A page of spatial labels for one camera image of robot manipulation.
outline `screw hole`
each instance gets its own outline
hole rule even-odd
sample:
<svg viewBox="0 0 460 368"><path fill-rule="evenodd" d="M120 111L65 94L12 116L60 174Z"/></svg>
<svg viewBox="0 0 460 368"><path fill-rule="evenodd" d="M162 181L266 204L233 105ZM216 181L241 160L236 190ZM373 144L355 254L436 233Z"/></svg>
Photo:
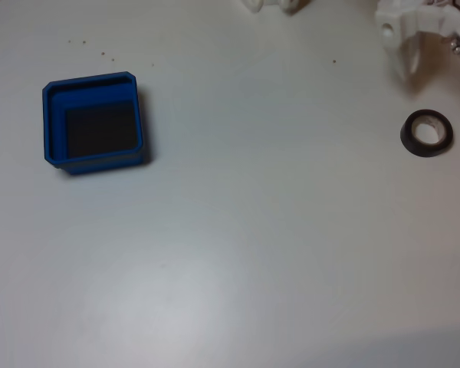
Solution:
<svg viewBox="0 0 460 368"><path fill-rule="evenodd" d="M382 35L383 37L392 37L393 36L393 27L392 25L389 25L388 23L385 23L382 26Z"/></svg>

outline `white plastic object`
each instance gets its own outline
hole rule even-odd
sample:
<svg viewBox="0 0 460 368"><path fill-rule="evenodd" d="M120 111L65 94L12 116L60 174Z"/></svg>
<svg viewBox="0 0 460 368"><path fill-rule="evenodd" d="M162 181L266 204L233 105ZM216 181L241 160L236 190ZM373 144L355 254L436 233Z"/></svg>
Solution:
<svg viewBox="0 0 460 368"><path fill-rule="evenodd" d="M419 68L424 33L460 37L460 9L450 0L380 0L375 19L382 45L403 80Z"/></svg>
<svg viewBox="0 0 460 368"><path fill-rule="evenodd" d="M253 12L259 12L265 5L279 5L283 12L292 12L300 4L300 0L242 0L245 6Z"/></svg>

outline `blue tray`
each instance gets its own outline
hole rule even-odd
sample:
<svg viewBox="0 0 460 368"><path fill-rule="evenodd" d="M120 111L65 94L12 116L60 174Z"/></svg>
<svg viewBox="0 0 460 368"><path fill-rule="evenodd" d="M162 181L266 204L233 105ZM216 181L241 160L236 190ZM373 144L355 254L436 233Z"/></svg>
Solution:
<svg viewBox="0 0 460 368"><path fill-rule="evenodd" d="M115 73L51 82L43 89L44 157L70 174L143 162L136 78Z"/></svg>

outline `black tape roll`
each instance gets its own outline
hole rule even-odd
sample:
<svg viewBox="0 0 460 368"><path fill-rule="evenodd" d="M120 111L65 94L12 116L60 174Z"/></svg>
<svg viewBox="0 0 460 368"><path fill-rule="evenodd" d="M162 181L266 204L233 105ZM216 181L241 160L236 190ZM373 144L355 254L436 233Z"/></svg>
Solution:
<svg viewBox="0 0 460 368"><path fill-rule="evenodd" d="M434 144L424 143L414 135L416 120L419 117L426 117L428 125L435 128L439 141ZM453 142L453 127L449 120L434 110L419 110L407 118L406 123L400 131L400 139L407 150L419 157L434 157L445 152Z"/></svg>

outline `white 3d printed part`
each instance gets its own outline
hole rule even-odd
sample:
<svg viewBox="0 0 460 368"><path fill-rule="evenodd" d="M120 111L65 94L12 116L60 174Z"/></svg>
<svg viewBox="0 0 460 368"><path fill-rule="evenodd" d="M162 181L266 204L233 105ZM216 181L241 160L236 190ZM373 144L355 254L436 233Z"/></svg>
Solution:
<svg viewBox="0 0 460 368"><path fill-rule="evenodd" d="M460 55L460 7L453 0L380 0L375 19L383 48L404 81L419 68L426 33L450 39Z"/></svg>
<svg viewBox="0 0 460 368"><path fill-rule="evenodd" d="M292 12L300 3L300 0L242 0L247 8L253 12L259 12L265 5L279 5L283 12Z"/></svg>

